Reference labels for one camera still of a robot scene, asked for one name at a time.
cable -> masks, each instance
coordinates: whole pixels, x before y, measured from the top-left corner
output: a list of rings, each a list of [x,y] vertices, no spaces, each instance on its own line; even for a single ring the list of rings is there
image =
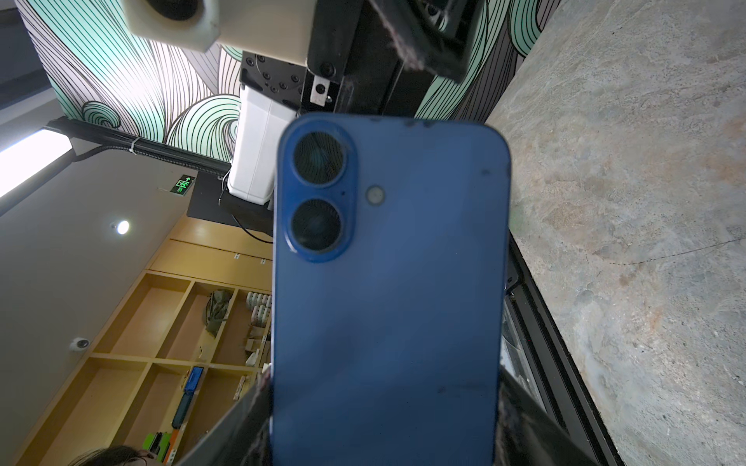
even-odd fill
[[[103,151],[108,151],[110,149],[116,149],[116,150],[120,150],[120,151],[132,152],[133,154],[143,155],[145,157],[150,157],[150,158],[155,159],[155,160],[160,160],[161,162],[172,163],[174,165],[182,166],[182,167],[187,168],[187,169],[192,169],[192,170],[197,170],[197,171],[203,171],[205,173],[214,174],[215,176],[218,176],[218,177],[222,177],[223,176],[223,174],[221,172],[218,172],[218,171],[213,170],[213,169],[209,169],[209,168],[201,167],[201,166],[196,166],[196,165],[193,165],[191,163],[182,162],[181,160],[172,159],[171,157],[166,157],[166,156],[162,156],[162,155],[151,154],[151,153],[148,153],[148,152],[142,150],[141,148],[134,147],[135,142],[137,142],[138,139],[140,139],[140,138],[135,139],[132,142],[132,145],[130,145],[129,147],[126,146],[126,145],[100,145],[100,146],[98,146],[96,148],[91,149],[88,152],[84,152],[84,153],[78,155],[75,159],[73,159],[73,162],[80,162],[82,160],[89,159],[89,158],[93,157],[96,154],[100,154]]]
[[[240,222],[240,221],[238,221],[238,218],[236,218],[236,216],[235,216],[235,215],[231,214],[231,217],[233,217],[233,219],[234,219],[234,221],[236,222],[236,224],[237,224],[237,225],[238,225],[239,227],[241,227],[241,230],[244,230],[244,232],[245,232],[245,233],[246,233],[247,235],[249,235],[249,236],[250,236],[251,238],[254,238],[254,239],[256,239],[257,241],[261,241],[262,243],[267,243],[268,245],[273,245],[273,244],[274,244],[274,242],[272,242],[272,241],[265,241],[265,240],[263,240],[263,239],[261,239],[261,238],[257,238],[256,236],[252,235],[252,234],[251,234],[251,232],[250,232],[249,230],[246,230],[246,229],[245,229],[245,228],[243,227],[243,225],[241,225],[241,222]]]
[[[225,176],[223,177],[223,181],[222,181],[222,183],[221,183],[221,186],[222,186],[222,188],[223,188],[223,192],[225,192],[225,190],[226,190],[226,186],[225,186],[225,178],[227,178],[229,174],[231,174],[231,169],[228,169],[228,171],[227,171],[227,172],[225,172]]]

fluorescent light fixture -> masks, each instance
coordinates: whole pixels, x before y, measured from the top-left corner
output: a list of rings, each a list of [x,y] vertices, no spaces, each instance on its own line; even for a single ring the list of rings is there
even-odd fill
[[[116,232],[120,235],[127,233],[130,230],[130,222],[122,220],[116,225]]]
[[[0,152],[0,196],[72,149],[64,134],[41,130]]]

blue smartphone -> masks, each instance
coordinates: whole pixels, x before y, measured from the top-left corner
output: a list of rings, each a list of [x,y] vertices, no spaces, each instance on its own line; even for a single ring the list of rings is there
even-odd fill
[[[491,465],[510,154],[469,123],[314,113],[278,152],[276,465]]]

exit sign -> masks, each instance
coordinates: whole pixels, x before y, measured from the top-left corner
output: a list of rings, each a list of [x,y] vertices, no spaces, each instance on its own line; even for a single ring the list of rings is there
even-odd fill
[[[194,179],[195,177],[190,177],[186,174],[181,175],[179,181],[177,181],[174,187],[171,188],[171,192],[175,192],[180,196],[185,195],[189,187],[192,185],[192,183],[194,183]]]

wall mural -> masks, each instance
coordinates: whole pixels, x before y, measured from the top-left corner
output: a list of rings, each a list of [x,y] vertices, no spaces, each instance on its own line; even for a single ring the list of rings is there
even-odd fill
[[[16,0],[67,117],[230,162],[241,51],[133,36],[120,1]],[[436,78],[417,117],[486,121],[559,2],[488,0],[467,78]]]

